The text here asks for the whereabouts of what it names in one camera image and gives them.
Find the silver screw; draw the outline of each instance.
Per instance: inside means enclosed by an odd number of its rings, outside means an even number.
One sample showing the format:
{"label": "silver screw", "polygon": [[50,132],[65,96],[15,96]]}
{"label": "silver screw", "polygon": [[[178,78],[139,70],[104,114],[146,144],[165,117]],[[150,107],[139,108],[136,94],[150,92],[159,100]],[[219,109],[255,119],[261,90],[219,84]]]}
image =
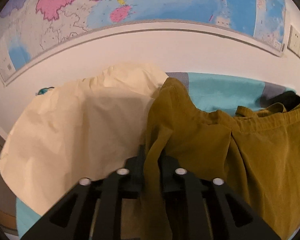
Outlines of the silver screw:
{"label": "silver screw", "polygon": [[220,178],[215,178],[215,179],[213,179],[213,184],[214,185],[217,185],[217,186],[221,186],[222,184],[224,184],[224,180],[223,179],[220,179]]}
{"label": "silver screw", "polygon": [[183,168],[177,168],[175,170],[175,173],[178,174],[178,175],[185,175],[187,173],[187,170],[183,169]]}
{"label": "silver screw", "polygon": [[124,169],[124,168],[117,170],[117,174],[119,174],[119,175],[128,175],[129,172],[130,171],[128,169]]}
{"label": "silver screw", "polygon": [[91,179],[88,178],[82,178],[79,180],[79,184],[82,186],[88,186],[91,184]]}

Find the black metal bracket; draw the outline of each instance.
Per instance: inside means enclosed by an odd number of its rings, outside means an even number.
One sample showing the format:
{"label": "black metal bracket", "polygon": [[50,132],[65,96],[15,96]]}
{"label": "black metal bracket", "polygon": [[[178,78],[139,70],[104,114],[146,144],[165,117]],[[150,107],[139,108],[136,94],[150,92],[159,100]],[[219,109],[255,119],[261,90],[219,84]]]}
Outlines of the black metal bracket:
{"label": "black metal bracket", "polygon": [[29,231],[22,240],[88,240],[100,199],[92,240],[120,240],[121,203],[123,198],[136,199],[143,187],[144,147],[129,158],[123,169],[106,179],[81,179]]}
{"label": "black metal bracket", "polygon": [[[92,240],[120,240],[122,199],[140,197],[144,160],[142,147],[106,179],[81,179],[21,240],[88,240],[98,199]],[[164,153],[158,164],[173,240],[280,240],[222,179],[198,179]]]}
{"label": "black metal bracket", "polygon": [[165,154],[159,163],[173,239],[280,240],[222,179],[198,179]]}

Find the white wall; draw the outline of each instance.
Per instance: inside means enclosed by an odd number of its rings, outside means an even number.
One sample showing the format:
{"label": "white wall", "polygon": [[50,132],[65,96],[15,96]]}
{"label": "white wall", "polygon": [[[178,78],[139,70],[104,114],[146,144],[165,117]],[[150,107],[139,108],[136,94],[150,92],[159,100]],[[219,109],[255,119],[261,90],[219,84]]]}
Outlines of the white wall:
{"label": "white wall", "polygon": [[[291,24],[300,32],[300,12],[287,0]],[[166,72],[202,72],[254,78],[295,88],[300,94],[300,59],[286,50],[276,57],[253,46],[218,36],[153,31],[110,36],[66,49],[20,75],[7,87],[0,81],[0,134],[43,87],[95,76],[120,61],[152,62]]]}

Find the turquoise fabric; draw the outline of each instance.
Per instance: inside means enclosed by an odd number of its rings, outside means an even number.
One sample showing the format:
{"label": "turquoise fabric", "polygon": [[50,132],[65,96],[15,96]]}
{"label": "turquoise fabric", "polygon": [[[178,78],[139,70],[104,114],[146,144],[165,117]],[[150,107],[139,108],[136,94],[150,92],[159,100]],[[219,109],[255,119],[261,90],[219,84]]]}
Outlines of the turquoise fabric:
{"label": "turquoise fabric", "polygon": [[48,92],[50,89],[54,89],[54,87],[48,87],[48,88],[41,88],[39,92],[36,94],[37,96],[39,95],[44,95],[46,92]]}
{"label": "turquoise fabric", "polygon": [[265,88],[263,81],[215,74],[188,75],[189,96],[202,111],[221,109],[234,116],[238,106],[245,106],[253,111],[261,109],[258,99]]}
{"label": "turquoise fabric", "polygon": [[21,238],[41,217],[20,199],[16,200],[17,230]]}

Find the blue ocean on map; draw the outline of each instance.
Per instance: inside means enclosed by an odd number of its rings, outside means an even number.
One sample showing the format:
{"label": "blue ocean on map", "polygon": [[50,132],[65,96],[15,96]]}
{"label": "blue ocean on map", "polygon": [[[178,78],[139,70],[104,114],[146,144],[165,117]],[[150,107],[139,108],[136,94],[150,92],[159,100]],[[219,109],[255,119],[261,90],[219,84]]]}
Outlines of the blue ocean on map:
{"label": "blue ocean on map", "polygon": [[9,56],[16,70],[31,60],[31,55],[18,38],[13,38],[9,46]]}
{"label": "blue ocean on map", "polygon": [[280,3],[279,0],[266,0],[266,18],[269,20],[266,21],[266,27],[270,30],[270,32],[274,32],[278,29],[280,31],[280,36],[283,38],[284,33],[284,25],[282,20],[282,10],[279,10],[279,8],[283,9],[283,4]]}
{"label": "blue ocean on map", "polygon": [[[125,0],[125,2],[131,6],[131,10],[122,22],[175,19],[216,24],[218,17],[221,17],[229,21],[229,27],[233,30],[251,36],[254,33],[256,0]],[[117,0],[98,2],[88,17],[88,27],[94,29],[112,25],[109,15],[120,6]]]}

